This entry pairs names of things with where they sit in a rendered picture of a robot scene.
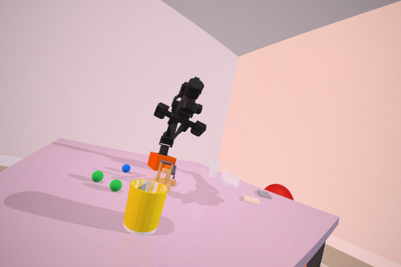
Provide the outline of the peach flat bar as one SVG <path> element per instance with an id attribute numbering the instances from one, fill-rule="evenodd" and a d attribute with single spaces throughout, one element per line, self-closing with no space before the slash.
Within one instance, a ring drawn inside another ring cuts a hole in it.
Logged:
<path id="1" fill-rule="evenodd" d="M 253 198 L 253 197 L 251 197 L 251 196 L 246 196 L 246 195 L 244 195 L 244 201 L 249 202 L 249 203 L 253 203 L 253 204 L 260 205 L 259 199 L 258 199 L 258 198 Z"/>

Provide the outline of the yellow mug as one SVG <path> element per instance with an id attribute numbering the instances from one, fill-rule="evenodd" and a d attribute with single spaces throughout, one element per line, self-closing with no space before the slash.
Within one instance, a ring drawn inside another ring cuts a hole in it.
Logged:
<path id="1" fill-rule="evenodd" d="M 134 235 L 153 234 L 158 227 L 168 188 L 148 179 L 131 181 L 123 226 Z"/>

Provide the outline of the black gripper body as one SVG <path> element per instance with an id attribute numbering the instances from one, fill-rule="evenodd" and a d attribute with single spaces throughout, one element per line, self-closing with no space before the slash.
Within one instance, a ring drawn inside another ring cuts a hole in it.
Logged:
<path id="1" fill-rule="evenodd" d="M 177 113 L 176 111 L 177 111 L 178 107 L 177 107 L 176 111 L 173 112 L 173 113 L 168 111 L 168 109 L 169 109 L 168 105 L 160 102 L 156 106 L 156 110 L 155 110 L 153 115 L 158 117 L 158 118 L 160 118 L 160 119 L 164 119 L 165 116 L 170 118 L 171 115 L 175 115 L 175 116 L 180 118 L 179 119 L 179 123 L 181 123 L 181 124 L 185 120 L 185 121 L 187 121 L 187 122 L 189 122 L 191 124 L 190 125 L 191 134 L 193 134 L 193 135 L 195 135 L 197 137 L 200 137 L 206 131 L 206 124 L 204 124 L 204 123 L 202 123 L 200 121 L 196 121 L 194 123 L 194 122 L 189 120 L 191 114 L 185 113 L 184 111 L 180 111 L 180 112 L 178 111 L 178 113 Z"/>

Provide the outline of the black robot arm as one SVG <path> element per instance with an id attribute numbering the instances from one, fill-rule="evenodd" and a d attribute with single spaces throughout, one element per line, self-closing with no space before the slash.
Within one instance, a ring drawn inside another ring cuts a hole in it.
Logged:
<path id="1" fill-rule="evenodd" d="M 196 99 L 199 97 L 201 94 L 204 84 L 200 81 L 200 78 L 194 77 L 189 80 L 189 82 L 184 82 L 182 84 L 179 93 L 173 98 L 172 104 L 171 104 L 171 112 L 175 112 L 177 107 L 177 113 L 178 111 L 184 111 L 185 113 L 191 114 L 190 118 L 193 117 L 193 114 L 200 114 L 202 112 L 202 105 L 195 103 Z M 180 101 L 178 101 L 178 98 L 181 98 Z M 182 101 L 182 102 L 181 102 Z M 181 104 L 178 106 L 179 102 Z M 161 144 L 162 143 L 162 144 Z M 163 133 L 163 136 L 161 136 L 159 145 L 160 146 L 160 151 L 158 154 L 162 154 L 164 156 L 168 156 L 168 150 L 169 147 L 172 148 L 174 141 L 171 140 L 171 131 L 168 125 L 168 129 L 166 132 Z M 167 144 L 167 145 L 163 145 Z M 170 145 L 170 146 L 168 146 Z M 169 157 L 169 156 L 168 156 Z"/>

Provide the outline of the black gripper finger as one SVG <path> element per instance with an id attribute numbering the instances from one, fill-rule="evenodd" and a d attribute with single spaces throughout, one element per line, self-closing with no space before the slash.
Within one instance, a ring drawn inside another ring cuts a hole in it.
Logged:
<path id="1" fill-rule="evenodd" d="M 179 119 L 179 117 L 171 115 L 170 119 L 168 120 L 168 125 L 171 131 L 171 140 L 174 138 Z"/>
<path id="2" fill-rule="evenodd" d="M 177 129 L 173 140 L 181 133 L 181 132 L 186 132 L 186 130 L 190 127 L 190 123 L 187 121 L 183 121 L 182 124 L 179 126 L 179 128 Z"/>

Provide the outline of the green ball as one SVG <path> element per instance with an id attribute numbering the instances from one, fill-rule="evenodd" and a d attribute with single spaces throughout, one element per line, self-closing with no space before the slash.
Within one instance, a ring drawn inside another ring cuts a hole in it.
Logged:
<path id="1" fill-rule="evenodd" d="M 122 183 L 120 182 L 120 180 L 116 180 L 114 179 L 113 181 L 111 181 L 110 183 L 110 189 L 114 192 L 119 191 L 122 188 Z"/>
<path id="2" fill-rule="evenodd" d="M 92 174 L 92 180 L 95 182 L 102 181 L 103 173 L 101 171 L 96 171 Z"/>

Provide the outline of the blue ball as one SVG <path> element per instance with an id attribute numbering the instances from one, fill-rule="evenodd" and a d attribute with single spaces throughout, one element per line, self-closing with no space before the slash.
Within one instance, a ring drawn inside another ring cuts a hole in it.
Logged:
<path id="1" fill-rule="evenodd" d="M 123 165 L 122 166 L 122 171 L 128 173 L 130 171 L 130 166 L 128 164 Z"/>

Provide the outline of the white plastic cup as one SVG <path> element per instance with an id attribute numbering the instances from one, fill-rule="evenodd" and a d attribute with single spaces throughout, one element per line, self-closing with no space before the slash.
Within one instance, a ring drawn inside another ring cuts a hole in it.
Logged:
<path id="1" fill-rule="evenodd" d="M 217 178 L 222 162 L 210 160 L 210 173 L 209 176 Z"/>
<path id="2" fill-rule="evenodd" d="M 224 170 L 220 174 L 219 183 L 237 189 L 241 184 L 241 179 L 237 178 L 235 175 L 232 175 L 228 170 Z"/>

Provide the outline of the grey flat rectangular tile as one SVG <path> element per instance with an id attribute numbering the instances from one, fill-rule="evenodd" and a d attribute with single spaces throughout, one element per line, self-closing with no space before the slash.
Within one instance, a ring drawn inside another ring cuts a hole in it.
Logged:
<path id="1" fill-rule="evenodd" d="M 261 196 L 261 197 L 265 197 L 265 198 L 269 198 L 269 199 L 272 199 L 272 197 L 271 197 L 271 195 L 268 193 L 268 192 L 265 192 L 265 191 L 261 191 L 261 190 L 257 190 L 257 192 L 259 193 L 259 196 Z"/>

